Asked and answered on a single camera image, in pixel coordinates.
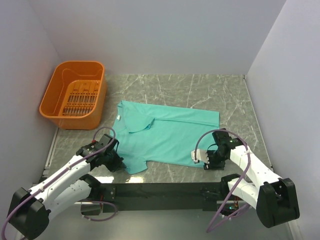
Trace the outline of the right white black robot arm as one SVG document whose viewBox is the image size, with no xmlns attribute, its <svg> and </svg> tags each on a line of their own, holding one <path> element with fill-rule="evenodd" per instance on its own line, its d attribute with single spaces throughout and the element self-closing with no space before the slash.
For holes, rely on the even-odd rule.
<svg viewBox="0 0 320 240">
<path fill-rule="evenodd" d="M 248 144 L 225 128 L 211 130 L 216 150 L 198 147 L 191 153 L 195 163 L 203 162 L 205 170 L 211 170 L 230 160 L 243 171 L 221 178 L 219 193 L 225 202 L 233 196 L 245 201 L 245 205 L 229 217 L 252 207 L 260 222 L 267 228 L 296 220 L 300 209 L 296 186 L 290 178 L 282 178 L 270 170 L 251 151 Z"/>
</svg>

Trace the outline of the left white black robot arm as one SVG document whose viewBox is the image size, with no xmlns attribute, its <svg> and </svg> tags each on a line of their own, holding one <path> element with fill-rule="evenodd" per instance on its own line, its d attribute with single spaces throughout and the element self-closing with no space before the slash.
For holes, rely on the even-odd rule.
<svg viewBox="0 0 320 240">
<path fill-rule="evenodd" d="M 104 134 L 99 141 L 82 146 L 47 179 L 30 189 L 19 188 L 12 196 L 5 224 L 11 224 L 24 238 L 34 240 L 50 221 L 76 202 L 109 205 L 116 214 L 115 187 L 104 188 L 89 172 L 101 165 L 110 172 L 125 168 L 117 153 L 118 145 L 115 136 Z"/>
</svg>

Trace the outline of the teal t shirt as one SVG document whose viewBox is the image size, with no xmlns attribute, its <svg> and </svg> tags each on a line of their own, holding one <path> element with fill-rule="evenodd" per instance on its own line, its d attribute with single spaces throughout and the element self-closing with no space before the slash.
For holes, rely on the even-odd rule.
<svg viewBox="0 0 320 240">
<path fill-rule="evenodd" d="M 112 128 L 119 141 L 117 152 L 131 175 L 146 170 L 148 161 L 202 168 L 191 152 L 214 143 L 212 136 L 203 134 L 220 128 L 220 114 L 122 100 Z"/>
</svg>

